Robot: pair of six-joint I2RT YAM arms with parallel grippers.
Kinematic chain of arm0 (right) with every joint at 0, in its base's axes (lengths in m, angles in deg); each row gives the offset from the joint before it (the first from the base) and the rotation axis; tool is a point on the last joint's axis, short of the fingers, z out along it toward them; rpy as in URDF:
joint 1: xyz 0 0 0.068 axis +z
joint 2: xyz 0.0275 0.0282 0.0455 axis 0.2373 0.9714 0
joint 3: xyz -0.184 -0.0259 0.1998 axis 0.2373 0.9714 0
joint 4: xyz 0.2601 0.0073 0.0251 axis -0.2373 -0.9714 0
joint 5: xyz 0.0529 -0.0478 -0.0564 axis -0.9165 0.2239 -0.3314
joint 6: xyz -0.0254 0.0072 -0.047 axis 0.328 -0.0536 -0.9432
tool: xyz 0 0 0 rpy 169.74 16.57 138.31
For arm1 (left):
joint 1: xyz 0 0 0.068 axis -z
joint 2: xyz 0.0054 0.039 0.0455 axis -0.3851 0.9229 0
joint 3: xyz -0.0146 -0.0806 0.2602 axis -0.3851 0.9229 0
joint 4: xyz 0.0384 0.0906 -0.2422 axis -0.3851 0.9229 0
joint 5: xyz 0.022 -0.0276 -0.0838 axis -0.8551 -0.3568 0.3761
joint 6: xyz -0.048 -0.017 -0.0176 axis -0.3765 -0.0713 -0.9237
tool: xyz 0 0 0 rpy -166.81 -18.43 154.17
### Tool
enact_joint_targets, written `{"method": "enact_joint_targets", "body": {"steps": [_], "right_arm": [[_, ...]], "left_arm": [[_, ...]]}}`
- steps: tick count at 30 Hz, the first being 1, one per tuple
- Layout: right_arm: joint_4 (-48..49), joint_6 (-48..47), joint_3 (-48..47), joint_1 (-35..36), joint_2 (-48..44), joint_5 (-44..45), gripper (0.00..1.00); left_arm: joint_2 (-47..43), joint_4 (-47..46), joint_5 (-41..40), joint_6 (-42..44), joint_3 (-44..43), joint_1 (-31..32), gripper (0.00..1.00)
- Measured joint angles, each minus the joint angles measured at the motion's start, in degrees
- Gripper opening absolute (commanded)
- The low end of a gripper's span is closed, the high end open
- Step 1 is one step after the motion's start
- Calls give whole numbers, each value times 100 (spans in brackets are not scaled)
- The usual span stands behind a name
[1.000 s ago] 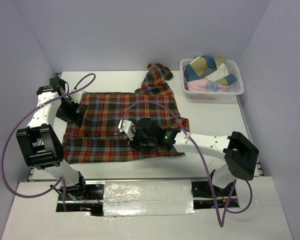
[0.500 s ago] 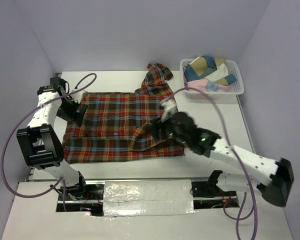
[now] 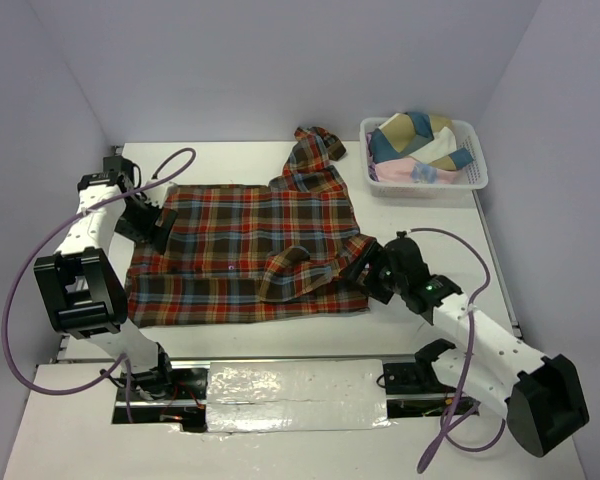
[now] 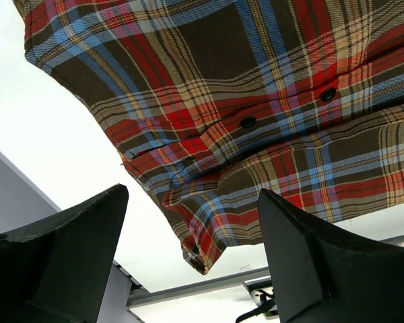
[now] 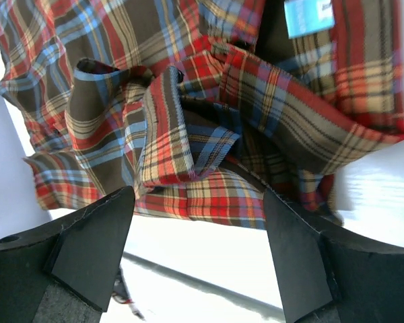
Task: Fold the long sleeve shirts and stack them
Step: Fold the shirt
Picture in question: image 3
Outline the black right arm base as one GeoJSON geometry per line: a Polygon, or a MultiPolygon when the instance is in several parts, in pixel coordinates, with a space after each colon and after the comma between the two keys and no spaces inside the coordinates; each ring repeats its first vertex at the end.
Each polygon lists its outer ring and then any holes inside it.
{"type": "Polygon", "coordinates": [[[417,361],[384,363],[376,384],[385,391],[389,419],[440,417],[455,394],[430,365],[417,361]]]}

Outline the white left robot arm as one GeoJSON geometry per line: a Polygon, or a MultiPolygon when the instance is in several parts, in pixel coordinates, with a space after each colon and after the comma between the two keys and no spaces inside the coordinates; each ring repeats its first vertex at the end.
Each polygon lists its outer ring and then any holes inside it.
{"type": "Polygon", "coordinates": [[[100,173],[77,185],[79,218],[51,256],[40,257],[34,275],[53,329],[86,340],[112,358],[127,357],[124,377],[144,399],[162,399],[175,388],[169,356],[140,332],[129,317],[125,289],[108,252],[115,235],[163,254],[176,212],[163,209],[168,189],[135,192],[140,169],[114,155],[100,173]]]}

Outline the red plaid long sleeve shirt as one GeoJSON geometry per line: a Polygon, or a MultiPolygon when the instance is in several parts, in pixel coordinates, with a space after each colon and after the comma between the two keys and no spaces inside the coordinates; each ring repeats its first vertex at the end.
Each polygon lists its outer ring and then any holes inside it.
{"type": "Polygon", "coordinates": [[[345,270],[371,245],[335,164],[334,134],[300,128],[265,185],[183,185],[165,201],[176,220],[165,251],[137,246],[126,274],[139,327],[254,323],[364,311],[345,270]]]}

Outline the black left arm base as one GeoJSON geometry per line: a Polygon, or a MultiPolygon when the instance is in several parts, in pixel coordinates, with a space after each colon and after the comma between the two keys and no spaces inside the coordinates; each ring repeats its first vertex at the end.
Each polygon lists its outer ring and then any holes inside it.
{"type": "Polygon", "coordinates": [[[184,431],[207,430],[208,367],[176,366],[160,359],[149,372],[133,373],[127,390],[124,370],[109,377],[116,388],[113,424],[180,424],[184,431]]]}

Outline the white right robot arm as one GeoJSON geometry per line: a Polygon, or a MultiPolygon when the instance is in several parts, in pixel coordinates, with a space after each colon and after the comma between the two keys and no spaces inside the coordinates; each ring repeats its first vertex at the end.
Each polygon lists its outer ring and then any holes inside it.
{"type": "Polygon", "coordinates": [[[543,457],[590,420],[573,362],[549,357],[508,332],[475,304],[476,297],[434,275],[406,232],[386,245],[373,242],[344,271],[375,300],[399,296],[438,333],[412,361],[384,367],[387,393],[414,395],[444,387],[497,414],[517,443],[543,457]]]}

